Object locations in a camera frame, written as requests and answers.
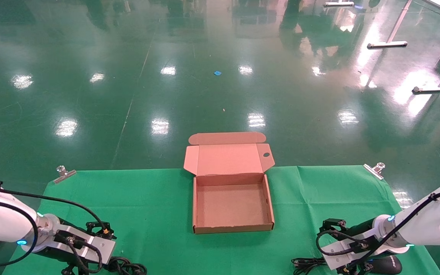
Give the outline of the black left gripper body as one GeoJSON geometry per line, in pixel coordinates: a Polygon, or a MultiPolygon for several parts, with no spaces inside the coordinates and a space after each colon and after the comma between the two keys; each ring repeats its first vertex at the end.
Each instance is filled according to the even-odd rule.
{"type": "Polygon", "coordinates": [[[79,275],[90,274],[78,265],[78,256],[73,252],[65,252],[61,249],[46,247],[40,252],[34,252],[33,254],[66,263],[68,266],[61,270],[61,275],[75,275],[74,268],[78,268],[79,275]]]}

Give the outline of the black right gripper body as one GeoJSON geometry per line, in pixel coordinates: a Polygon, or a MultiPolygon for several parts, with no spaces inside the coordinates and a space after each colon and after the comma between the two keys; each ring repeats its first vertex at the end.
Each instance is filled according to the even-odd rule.
{"type": "Polygon", "coordinates": [[[402,272],[402,264],[397,255],[405,254],[408,250],[407,247],[349,247],[338,252],[338,273],[397,275],[402,272]]]}

